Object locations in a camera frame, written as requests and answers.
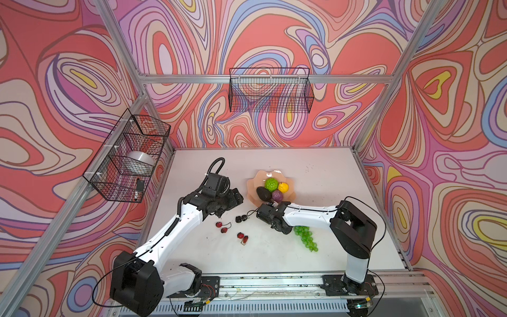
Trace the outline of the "purple fake fig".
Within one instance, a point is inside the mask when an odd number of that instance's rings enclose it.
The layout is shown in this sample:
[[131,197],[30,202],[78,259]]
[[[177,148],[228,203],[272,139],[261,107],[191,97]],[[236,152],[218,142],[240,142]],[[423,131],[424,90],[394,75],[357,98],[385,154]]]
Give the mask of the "purple fake fig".
[[276,203],[281,203],[284,200],[284,195],[280,190],[275,190],[271,193],[271,199]]

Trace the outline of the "black cherry pair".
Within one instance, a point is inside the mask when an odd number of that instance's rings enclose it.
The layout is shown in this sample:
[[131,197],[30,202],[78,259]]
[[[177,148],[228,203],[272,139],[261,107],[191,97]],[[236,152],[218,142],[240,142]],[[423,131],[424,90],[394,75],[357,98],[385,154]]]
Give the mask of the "black cherry pair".
[[248,219],[249,219],[249,217],[247,215],[236,216],[235,222],[242,223],[242,222],[247,221]]

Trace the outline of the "dark fake avocado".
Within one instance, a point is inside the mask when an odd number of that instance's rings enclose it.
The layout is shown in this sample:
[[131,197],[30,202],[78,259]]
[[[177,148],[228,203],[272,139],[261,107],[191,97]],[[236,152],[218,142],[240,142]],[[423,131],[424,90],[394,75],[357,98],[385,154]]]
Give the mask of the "dark fake avocado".
[[257,193],[258,198],[262,202],[271,203],[273,201],[272,200],[272,193],[263,186],[257,187],[256,193]]

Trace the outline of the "pink wavy fruit bowl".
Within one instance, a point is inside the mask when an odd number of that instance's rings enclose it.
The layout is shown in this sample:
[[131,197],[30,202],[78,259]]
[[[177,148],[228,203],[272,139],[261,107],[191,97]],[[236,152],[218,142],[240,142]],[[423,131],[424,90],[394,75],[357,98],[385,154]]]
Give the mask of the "pink wavy fruit bowl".
[[249,179],[246,183],[247,198],[255,207],[260,207],[264,202],[257,195],[256,189],[257,187],[264,186],[264,183],[268,178],[275,178],[278,182],[287,183],[289,185],[289,189],[283,194],[284,201],[295,202],[297,194],[294,191],[294,180],[292,178],[287,178],[280,170],[259,170],[255,177]]

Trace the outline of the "yellow fake pear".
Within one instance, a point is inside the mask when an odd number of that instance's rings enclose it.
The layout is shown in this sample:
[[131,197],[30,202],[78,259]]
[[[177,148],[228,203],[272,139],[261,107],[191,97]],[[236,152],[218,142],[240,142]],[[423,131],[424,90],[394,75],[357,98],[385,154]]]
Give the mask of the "yellow fake pear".
[[289,191],[290,186],[286,182],[280,182],[277,187],[278,191],[280,191],[282,194]]

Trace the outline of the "green bumpy custard apple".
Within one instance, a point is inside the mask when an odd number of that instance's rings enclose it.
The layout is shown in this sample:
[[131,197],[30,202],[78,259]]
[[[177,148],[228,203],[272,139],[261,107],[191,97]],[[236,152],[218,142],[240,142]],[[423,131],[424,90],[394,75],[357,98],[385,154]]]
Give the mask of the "green bumpy custard apple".
[[264,182],[264,188],[270,192],[274,192],[278,190],[279,187],[279,181],[276,178],[268,178]]

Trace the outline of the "green fake grape bunch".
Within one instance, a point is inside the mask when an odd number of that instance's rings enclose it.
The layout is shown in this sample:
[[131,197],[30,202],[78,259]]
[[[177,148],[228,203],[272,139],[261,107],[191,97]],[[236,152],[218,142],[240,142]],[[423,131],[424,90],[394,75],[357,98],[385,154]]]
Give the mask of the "green fake grape bunch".
[[318,245],[314,241],[313,234],[310,231],[309,227],[305,226],[296,226],[293,228],[295,235],[297,235],[302,244],[310,251],[310,252],[318,252]]

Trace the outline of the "dark red cherry pair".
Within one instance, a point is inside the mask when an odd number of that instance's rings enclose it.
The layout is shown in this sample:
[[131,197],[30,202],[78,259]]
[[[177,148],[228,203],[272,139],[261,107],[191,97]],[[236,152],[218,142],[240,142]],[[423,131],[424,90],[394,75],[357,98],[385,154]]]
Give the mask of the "dark red cherry pair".
[[239,232],[239,233],[237,234],[237,238],[238,238],[238,239],[240,239],[240,243],[241,243],[242,245],[246,245],[246,244],[247,244],[247,242],[248,242],[249,236],[248,236],[248,235],[245,235],[245,234],[244,234],[244,233],[242,233],[242,232]]

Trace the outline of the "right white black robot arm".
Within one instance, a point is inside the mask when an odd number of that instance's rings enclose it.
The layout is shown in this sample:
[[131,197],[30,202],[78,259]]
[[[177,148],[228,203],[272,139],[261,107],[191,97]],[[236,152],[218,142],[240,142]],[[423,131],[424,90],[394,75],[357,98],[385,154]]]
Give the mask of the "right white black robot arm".
[[301,206],[290,202],[277,205],[264,203],[257,208],[256,217],[285,235],[296,227],[332,232],[347,253],[343,283],[350,289],[364,285],[378,226],[353,203],[343,200],[329,207]]

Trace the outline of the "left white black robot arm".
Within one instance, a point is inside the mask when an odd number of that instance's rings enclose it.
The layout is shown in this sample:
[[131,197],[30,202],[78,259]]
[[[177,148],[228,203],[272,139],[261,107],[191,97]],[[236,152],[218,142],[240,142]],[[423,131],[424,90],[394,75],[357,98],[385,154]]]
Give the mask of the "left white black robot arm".
[[207,216],[221,217],[243,201],[236,188],[223,195],[192,192],[180,198],[176,214],[156,235],[115,259],[110,298],[137,316],[149,316],[162,299],[177,293],[202,295],[202,271],[188,263],[172,262],[172,253]]

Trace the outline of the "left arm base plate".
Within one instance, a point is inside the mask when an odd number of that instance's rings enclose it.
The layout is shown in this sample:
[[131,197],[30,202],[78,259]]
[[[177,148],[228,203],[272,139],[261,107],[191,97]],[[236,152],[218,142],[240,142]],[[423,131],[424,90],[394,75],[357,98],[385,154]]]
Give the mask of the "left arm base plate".
[[192,287],[187,291],[177,292],[170,297],[182,299],[213,299],[219,296],[219,287],[219,276],[204,276],[201,278],[199,287]]

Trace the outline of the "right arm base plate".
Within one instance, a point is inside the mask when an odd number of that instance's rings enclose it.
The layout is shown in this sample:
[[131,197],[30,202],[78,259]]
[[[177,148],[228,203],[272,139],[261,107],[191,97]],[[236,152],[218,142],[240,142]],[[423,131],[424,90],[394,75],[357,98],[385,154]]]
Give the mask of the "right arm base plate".
[[331,296],[375,297],[379,295],[373,275],[367,274],[362,283],[349,279],[344,274],[324,275],[320,288]]

